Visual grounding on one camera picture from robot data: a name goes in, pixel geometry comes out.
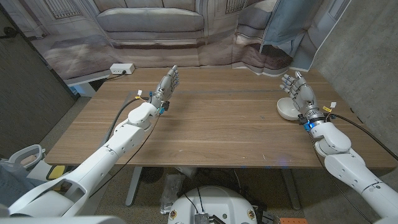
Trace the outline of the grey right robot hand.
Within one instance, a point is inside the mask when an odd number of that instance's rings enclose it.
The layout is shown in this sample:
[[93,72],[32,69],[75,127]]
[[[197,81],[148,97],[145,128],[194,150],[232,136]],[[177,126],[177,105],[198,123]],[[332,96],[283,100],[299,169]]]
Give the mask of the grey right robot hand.
[[295,77],[285,74],[280,88],[292,99],[295,109],[300,113],[299,120],[306,119],[309,128],[314,128],[326,121],[311,86],[299,71],[295,71]]

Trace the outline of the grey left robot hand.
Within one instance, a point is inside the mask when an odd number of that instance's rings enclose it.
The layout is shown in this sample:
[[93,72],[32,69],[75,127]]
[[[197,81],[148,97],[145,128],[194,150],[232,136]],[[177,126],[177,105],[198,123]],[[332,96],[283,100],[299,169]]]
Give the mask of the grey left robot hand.
[[178,84],[178,67],[174,65],[155,88],[150,103],[156,108],[160,108],[163,101],[168,101],[171,98]]

